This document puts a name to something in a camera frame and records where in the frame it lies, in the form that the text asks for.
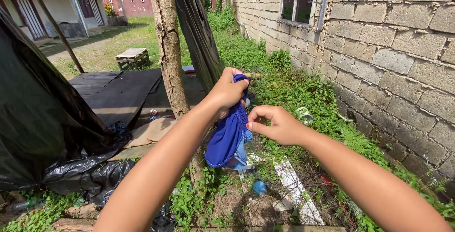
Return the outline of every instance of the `blue object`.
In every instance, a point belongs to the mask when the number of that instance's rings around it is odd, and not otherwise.
[[[264,182],[257,181],[253,183],[253,191],[258,195],[262,195],[267,192],[267,187],[265,186]]]
[[[236,74],[234,82],[248,79],[244,74]],[[247,99],[248,87],[244,90],[243,100]],[[253,134],[247,130],[248,117],[242,103],[229,108],[229,114],[221,120],[210,139],[205,160],[211,167],[228,167],[243,170],[247,165],[247,153],[244,144],[253,140]]]

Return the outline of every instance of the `hand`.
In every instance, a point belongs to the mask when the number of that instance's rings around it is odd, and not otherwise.
[[[210,105],[217,107],[219,110],[218,119],[226,117],[229,108],[234,106],[239,100],[245,106],[242,99],[243,90],[250,83],[248,79],[234,83],[234,75],[243,74],[236,68],[225,68],[218,82],[215,84],[210,93],[205,97],[205,101]]]
[[[259,123],[263,117],[270,120],[270,126]],[[247,129],[288,146],[300,145],[303,130],[309,130],[280,106],[254,107],[248,116]]]

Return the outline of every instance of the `white building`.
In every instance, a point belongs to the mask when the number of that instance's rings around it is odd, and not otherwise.
[[[87,36],[91,28],[107,25],[102,0],[43,0],[66,37]],[[37,0],[0,0],[22,31],[32,40],[57,33]]]

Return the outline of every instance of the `blue fabric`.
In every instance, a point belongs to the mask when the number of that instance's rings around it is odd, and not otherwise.
[[[248,79],[243,74],[236,74],[234,82]],[[248,87],[244,90],[243,100],[247,99]],[[248,117],[242,103],[229,108],[229,114],[221,120],[210,139],[205,160],[211,167],[228,167],[242,170],[247,165],[247,153],[244,144],[253,139],[247,130]]]

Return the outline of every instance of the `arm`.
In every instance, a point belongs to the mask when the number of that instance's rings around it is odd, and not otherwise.
[[[112,194],[94,232],[148,231],[209,127],[240,100],[247,80],[234,83],[226,68],[208,96],[194,107],[131,169]]]
[[[270,126],[258,123],[265,117]],[[247,128],[282,145],[310,152],[351,199],[385,231],[452,229],[416,191],[369,159],[306,127],[282,107],[259,106],[248,116]]]

